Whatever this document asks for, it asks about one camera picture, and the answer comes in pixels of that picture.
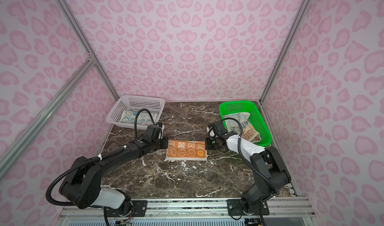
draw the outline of white towel with blue print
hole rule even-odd
[[[121,115],[120,122],[126,124],[134,124],[137,112],[133,112],[130,110],[124,111]],[[152,118],[155,121],[157,117],[156,113],[152,113]],[[137,124],[140,125],[150,125],[152,124],[151,117],[148,112],[141,112],[139,117],[137,118]]]
[[[239,113],[234,113],[234,114],[227,114],[227,115],[224,115],[224,118],[235,118],[237,119],[243,130],[245,129],[245,127],[248,125],[248,124],[251,124],[248,120],[249,116],[251,114],[248,113],[248,112],[239,112]],[[240,133],[240,128],[239,128],[239,125],[236,123],[236,121],[234,120],[231,120],[231,119],[227,119],[225,121],[225,125],[227,126],[227,130],[228,131],[234,131],[236,133]]]

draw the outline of orange towel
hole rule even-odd
[[[204,141],[168,140],[167,161],[206,161]]]

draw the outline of brown marble surface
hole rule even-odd
[[[207,126],[220,119],[221,102],[165,104],[160,122],[170,139],[204,141]],[[114,126],[103,152],[120,148],[134,130]],[[207,161],[165,161],[166,150],[127,162],[102,179],[103,186],[140,197],[239,197],[253,185],[252,171],[237,153],[208,151]],[[290,196],[282,189],[280,196]]]

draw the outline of pink patterned wall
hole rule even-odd
[[[53,0],[0,0],[0,156],[85,61]]]
[[[322,225],[384,224],[384,0],[314,0],[265,106]]]
[[[67,0],[120,95],[259,99],[301,0]]]
[[[80,157],[93,157],[109,124],[104,120],[115,100],[92,68],[0,182],[0,224],[55,223],[62,207],[49,204],[50,183]],[[64,200],[54,189],[54,198]]]

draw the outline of white basket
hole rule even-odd
[[[124,111],[130,110],[138,112],[140,109],[146,108],[152,114],[156,113],[157,117],[153,120],[157,123],[160,119],[161,113],[164,109],[165,100],[161,98],[136,96],[136,95],[123,95],[112,107],[108,113],[106,121],[111,124],[115,124],[118,127],[134,128],[134,124],[127,124],[119,122],[121,115]],[[137,129],[147,129],[147,125],[137,125]]]

